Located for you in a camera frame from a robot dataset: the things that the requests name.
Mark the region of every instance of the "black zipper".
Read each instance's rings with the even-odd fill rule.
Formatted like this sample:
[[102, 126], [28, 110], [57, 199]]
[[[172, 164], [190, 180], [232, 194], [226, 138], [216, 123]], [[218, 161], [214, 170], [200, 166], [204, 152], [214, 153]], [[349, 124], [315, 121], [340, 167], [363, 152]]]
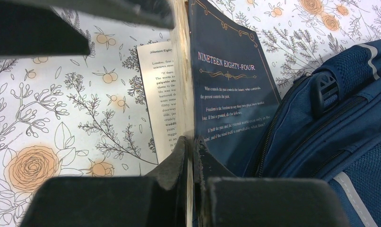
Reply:
[[273, 120], [271, 121], [270, 126], [267, 130], [267, 133], [265, 133], [265, 136], [262, 138], [262, 141], [264, 141], [264, 147], [254, 163], [253, 169], [251, 171], [252, 175], [255, 175], [257, 177], [262, 177], [264, 159], [266, 157], [267, 148], [268, 148], [268, 139], [270, 138], [274, 130], [274, 127], [277, 123], [278, 117], [282, 113], [282, 110], [284, 109], [284, 106], [288, 102], [289, 97], [295, 91], [295, 89], [307, 78], [308, 76], [305, 76], [304, 78], [300, 78], [296, 83], [294, 83], [294, 85], [288, 90], [288, 92], [285, 94], [284, 98], [282, 99], [281, 103], [279, 104], [276, 114], [274, 115]]
[[341, 154], [343, 154], [345, 152], [345, 150], [340, 150], [339, 152], [337, 152], [336, 154], [334, 154], [333, 156], [331, 156], [329, 159], [327, 159], [323, 164], [321, 164], [321, 166], [319, 166], [313, 173], [312, 175], [310, 175], [310, 178], [313, 178], [322, 168], [324, 168], [328, 163], [330, 163], [332, 160], [334, 160], [335, 158], [337, 158], [338, 156], [340, 156]]
[[358, 104], [360, 104], [361, 102], [363, 102], [365, 100], [364, 97], [361, 97], [361, 96], [358, 96], [356, 97], [352, 102], [350, 102], [349, 104], [347, 104], [346, 106], [344, 106], [340, 111], [338, 111], [335, 115], [333, 115], [331, 118], [329, 118], [327, 121], [325, 121], [322, 125], [320, 125], [320, 127], [318, 127], [312, 134], [310, 134], [309, 136], [307, 136], [302, 143], [300, 143], [298, 145], [298, 147], [296, 147], [291, 154], [289, 154], [285, 161], [283, 162], [282, 166], [280, 167], [280, 171], [281, 169], [284, 168], [285, 164], [291, 159], [291, 157], [299, 150], [299, 148], [301, 148], [311, 137], [313, 137], [314, 135], [316, 135], [318, 132], [320, 132], [320, 130], [322, 130], [324, 127], [326, 127], [327, 125], [329, 125], [331, 122], [333, 122], [335, 119], [337, 119], [338, 117], [340, 117], [341, 115], [343, 115], [344, 113], [346, 113], [347, 111], [349, 111], [350, 109], [354, 108], [355, 106], [357, 106]]

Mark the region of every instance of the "blue backpack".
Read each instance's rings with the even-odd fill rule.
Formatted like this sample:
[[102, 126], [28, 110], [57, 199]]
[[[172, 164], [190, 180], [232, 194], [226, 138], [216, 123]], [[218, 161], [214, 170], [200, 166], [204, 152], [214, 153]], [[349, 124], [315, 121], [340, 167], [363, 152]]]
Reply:
[[296, 80], [244, 175], [322, 179], [351, 226], [381, 226], [381, 40]]

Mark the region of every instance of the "orange rose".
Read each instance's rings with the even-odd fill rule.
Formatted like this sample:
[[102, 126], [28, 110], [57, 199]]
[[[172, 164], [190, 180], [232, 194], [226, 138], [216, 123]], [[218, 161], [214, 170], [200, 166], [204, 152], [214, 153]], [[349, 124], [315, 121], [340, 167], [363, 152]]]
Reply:
[[58, 158], [52, 149], [33, 146], [22, 149], [8, 163], [4, 175], [14, 188], [33, 192], [59, 170]]
[[345, 7], [345, 6], [337, 6], [337, 11], [338, 13], [340, 13], [341, 15], [348, 15], [349, 14], [349, 10]]
[[326, 15], [322, 17], [324, 25], [331, 31], [337, 31], [339, 29], [339, 23], [334, 16]]
[[113, 176], [114, 175], [113, 166], [106, 162], [101, 162], [97, 164], [92, 162], [92, 167], [90, 168], [90, 171], [92, 173], [92, 176]]
[[299, 4], [306, 12], [316, 15], [324, 11], [324, 6], [321, 0], [299, 0]]

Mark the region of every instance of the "plastic buckle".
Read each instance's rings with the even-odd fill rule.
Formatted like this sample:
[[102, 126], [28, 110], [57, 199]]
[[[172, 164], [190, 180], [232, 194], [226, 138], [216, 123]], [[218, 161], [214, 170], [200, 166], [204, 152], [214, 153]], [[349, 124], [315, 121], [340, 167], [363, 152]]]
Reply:
[[314, 117], [320, 118], [339, 102], [339, 88], [337, 80], [330, 72], [317, 74], [312, 82], [310, 100]]

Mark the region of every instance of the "table surface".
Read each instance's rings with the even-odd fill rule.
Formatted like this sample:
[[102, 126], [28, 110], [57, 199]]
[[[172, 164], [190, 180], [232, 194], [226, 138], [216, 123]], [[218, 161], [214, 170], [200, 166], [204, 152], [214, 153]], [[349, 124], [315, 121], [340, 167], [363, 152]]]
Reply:
[[[255, 30], [281, 96], [294, 79], [381, 39], [381, 0], [211, 0]], [[167, 30], [57, 10], [92, 54], [0, 61], [0, 226], [51, 176], [144, 175], [157, 164], [136, 45]]]

